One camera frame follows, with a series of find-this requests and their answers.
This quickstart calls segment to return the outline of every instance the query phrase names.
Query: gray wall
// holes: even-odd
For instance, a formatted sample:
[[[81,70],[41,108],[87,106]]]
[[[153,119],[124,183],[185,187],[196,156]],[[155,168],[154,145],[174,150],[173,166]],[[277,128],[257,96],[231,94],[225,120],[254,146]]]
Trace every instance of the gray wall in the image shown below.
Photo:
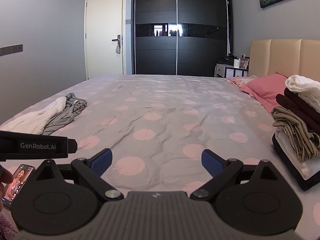
[[[125,19],[131,20],[131,0],[126,0],[125,5]],[[126,62],[127,62],[127,75],[132,74],[132,62],[131,62],[131,24],[125,26],[126,36]]]
[[[0,0],[0,123],[86,79],[85,0]]]
[[[320,0],[285,0],[264,9],[259,0],[232,0],[234,54],[250,54],[251,40],[320,40]]]

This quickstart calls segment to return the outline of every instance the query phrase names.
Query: beige leather headboard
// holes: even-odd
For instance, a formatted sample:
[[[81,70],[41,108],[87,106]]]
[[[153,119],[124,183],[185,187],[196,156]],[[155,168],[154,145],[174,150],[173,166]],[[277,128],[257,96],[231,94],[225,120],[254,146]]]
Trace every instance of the beige leather headboard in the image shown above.
[[[261,40],[251,42],[249,75],[279,72],[301,75],[320,82],[320,41]]]

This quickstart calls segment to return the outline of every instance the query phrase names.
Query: sliding wardrobe door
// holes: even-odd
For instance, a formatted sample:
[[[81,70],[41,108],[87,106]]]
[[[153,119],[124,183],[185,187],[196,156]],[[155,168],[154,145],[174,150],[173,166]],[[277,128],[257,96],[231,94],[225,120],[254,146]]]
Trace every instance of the sliding wardrobe door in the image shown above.
[[[136,74],[176,74],[177,0],[135,0]]]
[[[177,74],[213,76],[228,51],[227,0],[178,0]]]

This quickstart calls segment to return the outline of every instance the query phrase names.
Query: smartphone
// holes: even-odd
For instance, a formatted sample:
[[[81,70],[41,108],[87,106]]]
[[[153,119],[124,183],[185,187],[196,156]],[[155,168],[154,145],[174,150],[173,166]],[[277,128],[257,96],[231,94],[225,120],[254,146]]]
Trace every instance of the smartphone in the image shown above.
[[[18,195],[23,185],[27,182],[28,177],[35,171],[33,166],[21,164],[13,174],[13,182],[7,184],[5,189],[5,196],[2,198],[4,206],[11,207],[12,201]]]

